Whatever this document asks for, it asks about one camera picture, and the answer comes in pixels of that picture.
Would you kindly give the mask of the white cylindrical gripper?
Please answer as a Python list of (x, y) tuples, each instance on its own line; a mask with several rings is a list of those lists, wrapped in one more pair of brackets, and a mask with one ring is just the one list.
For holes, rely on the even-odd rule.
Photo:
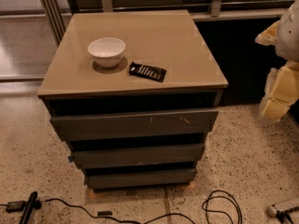
[(276, 45), (277, 56), (289, 61), (270, 70), (260, 104), (262, 117), (280, 120), (299, 99), (299, 0), (292, 3), (279, 21), (258, 34), (255, 42)]

